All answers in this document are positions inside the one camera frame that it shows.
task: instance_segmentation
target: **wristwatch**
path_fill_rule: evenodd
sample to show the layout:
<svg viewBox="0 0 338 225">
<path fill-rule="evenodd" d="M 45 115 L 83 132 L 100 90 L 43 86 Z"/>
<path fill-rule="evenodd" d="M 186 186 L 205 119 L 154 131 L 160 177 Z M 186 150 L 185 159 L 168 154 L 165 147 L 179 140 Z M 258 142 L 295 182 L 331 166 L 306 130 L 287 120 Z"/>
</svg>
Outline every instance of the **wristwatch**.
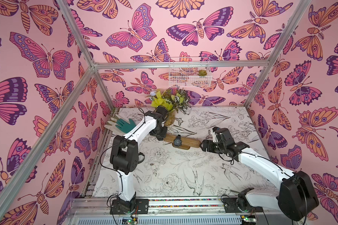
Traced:
<svg viewBox="0 0 338 225">
<path fill-rule="evenodd" d="M 182 140 L 180 139 L 180 135 L 178 135 L 174 141 L 173 141 L 174 146 L 181 146 L 182 145 Z"/>
</svg>

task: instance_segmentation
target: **metal rail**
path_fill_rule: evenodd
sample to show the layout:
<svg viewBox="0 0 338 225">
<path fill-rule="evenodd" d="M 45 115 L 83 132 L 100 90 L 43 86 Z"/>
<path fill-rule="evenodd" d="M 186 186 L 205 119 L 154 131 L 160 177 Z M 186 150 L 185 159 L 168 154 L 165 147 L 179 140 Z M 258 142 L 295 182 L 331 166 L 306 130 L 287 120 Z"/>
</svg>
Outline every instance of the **metal rail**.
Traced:
<svg viewBox="0 0 338 225">
<path fill-rule="evenodd" d="M 244 103 L 244 106 L 246 108 L 249 107 L 251 102 L 254 99 L 254 96 L 257 94 L 259 88 L 262 86 L 262 83 L 270 73 L 272 66 L 274 65 L 276 59 L 278 58 L 280 52 L 284 48 L 285 44 L 287 43 L 288 39 L 292 35 L 294 29 L 296 28 L 297 24 L 299 23 L 300 19 L 304 15 L 304 13 L 307 10 L 307 7 L 309 6 L 311 0 L 301 0 L 299 4 L 297 5 L 296 9 L 294 10 L 292 16 L 290 17 L 287 26 L 285 27 L 283 33 L 280 35 L 280 38 L 275 45 L 273 51 L 270 54 L 269 57 L 269 64 L 266 66 L 261 74 L 259 74 L 257 81 L 254 83 L 252 90 L 250 91 L 247 100 Z"/>
</svg>

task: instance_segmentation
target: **floral table surface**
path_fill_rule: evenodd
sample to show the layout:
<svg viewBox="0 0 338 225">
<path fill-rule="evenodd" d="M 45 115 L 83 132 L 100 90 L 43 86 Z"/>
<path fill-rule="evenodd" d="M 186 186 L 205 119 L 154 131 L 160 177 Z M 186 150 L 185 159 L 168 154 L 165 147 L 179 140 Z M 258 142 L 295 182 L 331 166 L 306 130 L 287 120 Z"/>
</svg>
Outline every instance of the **floral table surface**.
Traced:
<svg viewBox="0 0 338 225">
<path fill-rule="evenodd" d="M 119 115 L 139 121 L 143 115 L 138 108 L 121 108 Z M 247 143 L 262 156 L 268 158 L 258 133 L 244 107 L 198 107 L 189 115 L 176 114 L 176 121 L 168 127 L 168 133 L 200 141 L 212 139 L 213 127 L 228 128 L 236 142 Z M 274 190 L 264 177 L 244 164 L 222 160 L 217 154 L 203 152 L 200 148 L 181 150 L 171 144 L 147 135 L 139 145 L 145 160 L 134 171 L 137 196 L 220 196 L 233 195 L 230 190 L 242 191 L 248 187 Z M 112 168 L 107 151 L 103 165 Z M 101 168 L 94 197 L 108 197 L 119 190 L 117 174 Z"/>
</svg>

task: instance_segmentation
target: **succulent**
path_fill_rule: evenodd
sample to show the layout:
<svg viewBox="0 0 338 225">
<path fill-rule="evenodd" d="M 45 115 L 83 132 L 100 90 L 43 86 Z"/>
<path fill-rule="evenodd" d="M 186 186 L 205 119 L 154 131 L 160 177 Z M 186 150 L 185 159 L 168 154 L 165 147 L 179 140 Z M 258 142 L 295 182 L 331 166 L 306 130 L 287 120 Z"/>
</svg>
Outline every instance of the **succulent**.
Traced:
<svg viewBox="0 0 338 225">
<path fill-rule="evenodd" d="M 207 75 L 207 71 L 206 70 L 199 70 L 198 76 L 206 76 L 206 75 Z"/>
</svg>

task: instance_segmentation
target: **plant pot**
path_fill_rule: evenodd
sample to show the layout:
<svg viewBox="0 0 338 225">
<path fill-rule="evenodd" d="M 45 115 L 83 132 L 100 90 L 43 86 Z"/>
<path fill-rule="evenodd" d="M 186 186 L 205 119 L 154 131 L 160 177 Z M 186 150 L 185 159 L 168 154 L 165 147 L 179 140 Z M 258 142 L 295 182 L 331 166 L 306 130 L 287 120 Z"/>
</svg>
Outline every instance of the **plant pot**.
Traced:
<svg viewBox="0 0 338 225">
<path fill-rule="evenodd" d="M 169 126 L 169 125 L 172 125 L 175 121 L 175 114 L 176 114 L 176 111 L 173 110 L 171 112 L 168 113 L 168 119 L 167 121 L 165 122 L 164 126 Z"/>
</svg>

